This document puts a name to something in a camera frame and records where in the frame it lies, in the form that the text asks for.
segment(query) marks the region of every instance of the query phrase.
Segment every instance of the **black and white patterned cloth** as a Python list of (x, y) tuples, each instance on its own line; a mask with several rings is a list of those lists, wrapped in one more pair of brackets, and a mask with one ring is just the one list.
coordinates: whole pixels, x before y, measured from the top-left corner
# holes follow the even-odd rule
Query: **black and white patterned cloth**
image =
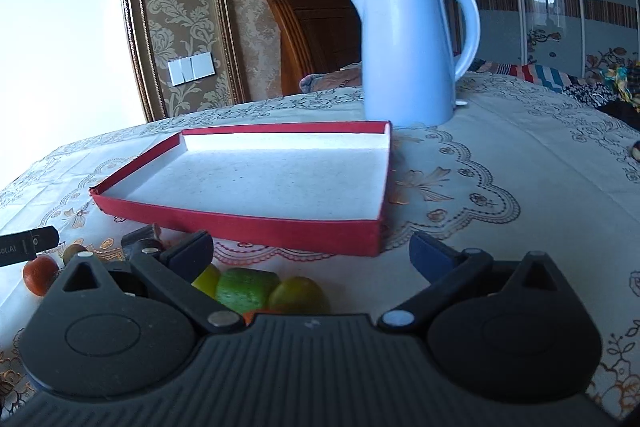
[(620, 95), (604, 84), (587, 84), (586, 86), (574, 84), (566, 86), (562, 90), (562, 94), (594, 108), (602, 107), (614, 100), (620, 100)]

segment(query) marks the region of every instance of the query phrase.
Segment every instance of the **light switch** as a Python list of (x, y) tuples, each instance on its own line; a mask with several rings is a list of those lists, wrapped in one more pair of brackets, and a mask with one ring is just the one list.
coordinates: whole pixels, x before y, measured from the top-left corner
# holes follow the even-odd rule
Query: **light switch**
[(179, 86), (184, 83), (184, 77), (182, 76), (182, 67), (180, 66), (180, 59), (172, 60), (168, 63), (169, 76), (171, 77), (171, 83), (174, 86)]
[(182, 76), (185, 82), (195, 80), (193, 76), (193, 68), (191, 68), (191, 57), (184, 57), (180, 59), (180, 67), (182, 68)]
[(209, 52), (193, 55), (191, 57), (191, 66), (193, 67), (194, 78), (203, 78), (216, 73), (211, 53)]

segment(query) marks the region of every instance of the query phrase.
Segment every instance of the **tablecloth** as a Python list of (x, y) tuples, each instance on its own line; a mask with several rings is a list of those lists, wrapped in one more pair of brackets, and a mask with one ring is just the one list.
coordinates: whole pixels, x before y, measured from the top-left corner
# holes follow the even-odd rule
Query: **tablecloth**
[[(57, 258), (70, 243), (117, 259), (120, 237), (140, 226), (101, 213), (88, 188), (183, 128), (252, 122), (364, 118), (361, 88), (347, 87), (191, 113), (61, 147), (0, 192), (0, 234), (54, 225)], [(407, 241), (425, 230), (448, 245), (496, 259), (548, 252), (600, 330), (604, 352), (589, 393), (615, 417), (640, 394), (640, 133), (562, 94), (510, 76), (468, 73), (460, 107), (437, 128), (396, 128), (385, 206), (385, 249), (376, 258), (331, 256), (216, 240), (214, 262), (306, 275), (335, 312), (376, 318), (428, 285)], [(165, 230), (163, 238), (180, 233)], [(33, 394), (19, 360), (20, 331), (39, 299), (22, 265), (0, 269), (0, 405), (7, 415)]]

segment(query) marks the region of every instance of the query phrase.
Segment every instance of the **electric kettle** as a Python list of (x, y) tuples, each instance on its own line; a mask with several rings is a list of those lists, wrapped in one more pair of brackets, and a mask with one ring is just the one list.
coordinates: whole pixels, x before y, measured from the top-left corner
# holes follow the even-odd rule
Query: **electric kettle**
[(351, 0), (362, 23), (362, 85), (367, 120), (440, 125), (453, 117), (455, 84), (480, 41), (475, 0), (457, 0), (465, 42), (454, 63), (444, 0)]

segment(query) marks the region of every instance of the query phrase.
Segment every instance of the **chair backrest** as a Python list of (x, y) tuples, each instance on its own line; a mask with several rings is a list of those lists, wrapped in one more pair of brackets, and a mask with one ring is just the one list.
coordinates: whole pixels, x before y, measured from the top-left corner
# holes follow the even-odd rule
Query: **chair backrest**
[(360, 61), (360, 18), (350, 0), (267, 0), (280, 27), (282, 94), (311, 73)]

